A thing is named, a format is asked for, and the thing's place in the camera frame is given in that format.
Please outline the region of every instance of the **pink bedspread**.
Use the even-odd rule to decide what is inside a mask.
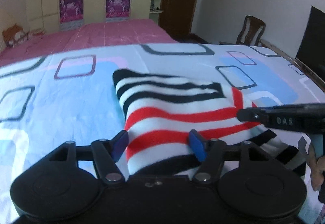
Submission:
[[[14,62],[91,47],[177,43],[150,19],[125,22],[93,23],[77,30],[34,37],[28,42],[0,53],[0,67]]]

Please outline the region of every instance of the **wooden chair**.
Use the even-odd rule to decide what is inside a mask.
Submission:
[[[246,31],[247,22],[249,22],[249,29],[248,29],[248,32],[247,32],[245,38],[244,38],[244,42],[242,42],[242,37]],[[259,29],[261,27],[262,27],[262,29],[259,32],[258,36],[256,37],[256,41],[254,43],[254,46],[258,46],[258,43],[265,31],[266,24],[264,21],[261,21],[260,19],[255,18],[253,16],[246,16],[244,25],[243,25],[243,29],[237,37],[236,44],[225,43],[225,42],[219,42],[219,44],[223,44],[223,45],[251,45],[251,42],[253,41],[255,35],[257,34],[257,32],[259,31]]]

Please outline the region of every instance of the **bed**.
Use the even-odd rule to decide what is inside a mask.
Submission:
[[[123,31],[113,25],[44,36],[17,47],[18,56],[11,50],[1,56],[6,66],[0,68],[0,223],[17,217],[9,188],[24,170],[65,141],[89,145],[124,128],[112,79],[117,69],[222,83],[257,106],[325,102],[308,77],[268,48],[176,43],[148,21],[127,22]],[[19,60],[24,61],[7,65]],[[303,136],[274,131],[296,147]],[[127,177],[125,155],[118,166]],[[80,167],[94,173],[92,163]],[[323,205],[308,172],[304,180],[308,198],[300,217],[314,223]]]

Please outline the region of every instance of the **striped fabric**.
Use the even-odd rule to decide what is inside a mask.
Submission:
[[[179,174],[198,167],[187,145],[191,129],[206,139],[227,144],[250,139],[288,169],[304,175],[303,157],[293,146],[256,122],[239,122],[238,109],[255,104],[231,86],[169,75],[140,74],[120,69],[113,74],[126,117],[130,174]]]

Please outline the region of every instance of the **shelf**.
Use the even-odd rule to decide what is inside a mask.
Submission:
[[[155,10],[155,11],[150,11],[150,14],[159,14],[164,12],[163,10]]]

